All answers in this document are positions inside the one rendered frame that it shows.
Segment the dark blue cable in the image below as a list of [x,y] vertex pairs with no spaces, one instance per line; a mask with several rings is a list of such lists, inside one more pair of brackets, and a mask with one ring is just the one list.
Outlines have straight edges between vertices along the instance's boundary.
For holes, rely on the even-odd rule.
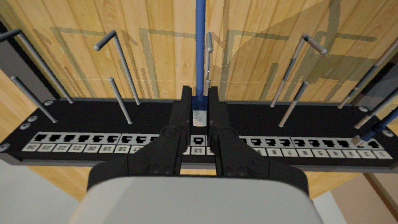
[[[206,0],[196,0],[196,99],[204,96],[204,57],[205,57],[205,10]],[[373,132],[380,132],[398,116],[398,106],[380,122],[371,127]]]

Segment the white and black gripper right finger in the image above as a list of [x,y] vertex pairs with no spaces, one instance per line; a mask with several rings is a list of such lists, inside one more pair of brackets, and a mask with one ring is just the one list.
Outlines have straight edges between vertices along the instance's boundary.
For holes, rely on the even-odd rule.
[[207,146],[215,154],[216,175],[280,179],[299,187],[310,198],[308,178],[302,170],[265,159],[239,138],[230,126],[227,103],[219,102],[218,86],[208,88]]

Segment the white ethernet plug with dark blue boot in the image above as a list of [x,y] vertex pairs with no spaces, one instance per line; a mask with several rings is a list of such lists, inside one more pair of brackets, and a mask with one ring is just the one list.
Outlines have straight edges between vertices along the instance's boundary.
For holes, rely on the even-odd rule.
[[202,101],[198,101],[196,96],[192,96],[193,126],[206,126],[207,107],[208,96],[203,96]]

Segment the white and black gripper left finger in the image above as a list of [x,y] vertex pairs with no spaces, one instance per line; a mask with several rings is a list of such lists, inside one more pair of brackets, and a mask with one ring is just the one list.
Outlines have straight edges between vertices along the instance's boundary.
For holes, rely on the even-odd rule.
[[181,101],[173,101],[169,125],[159,137],[132,156],[99,163],[88,176],[87,191],[96,183],[123,174],[180,174],[183,153],[191,144],[192,87],[183,86]]

